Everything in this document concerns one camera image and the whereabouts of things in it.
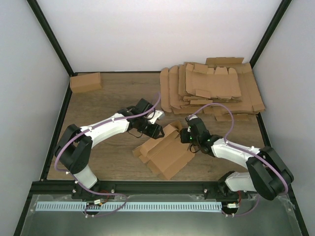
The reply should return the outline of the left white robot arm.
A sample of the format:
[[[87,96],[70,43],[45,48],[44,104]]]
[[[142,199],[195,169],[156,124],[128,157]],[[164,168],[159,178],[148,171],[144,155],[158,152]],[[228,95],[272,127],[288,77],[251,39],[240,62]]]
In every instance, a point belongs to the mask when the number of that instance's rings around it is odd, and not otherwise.
[[[54,150],[55,168],[61,162],[65,173],[74,176],[82,184],[83,192],[94,199],[100,194],[98,179],[89,167],[92,149],[99,143],[121,133],[135,129],[140,135],[152,139],[164,137],[164,131],[157,121],[164,117],[164,112],[156,105],[140,99],[135,106],[120,109],[111,117],[92,125],[67,127]]]

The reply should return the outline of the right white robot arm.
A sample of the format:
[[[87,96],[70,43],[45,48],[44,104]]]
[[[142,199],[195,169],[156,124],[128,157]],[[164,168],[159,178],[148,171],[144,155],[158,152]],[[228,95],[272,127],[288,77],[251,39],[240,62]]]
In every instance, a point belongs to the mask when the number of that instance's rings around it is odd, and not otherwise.
[[[180,131],[181,143],[247,169],[245,173],[231,171],[220,179],[219,193],[222,197],[230,198],[236,191],[249,191],[271,201],[288,192],[294,176],[272,147],[246,147],[211,134],[196,115],[187,117],[186,122],[187,128]]]

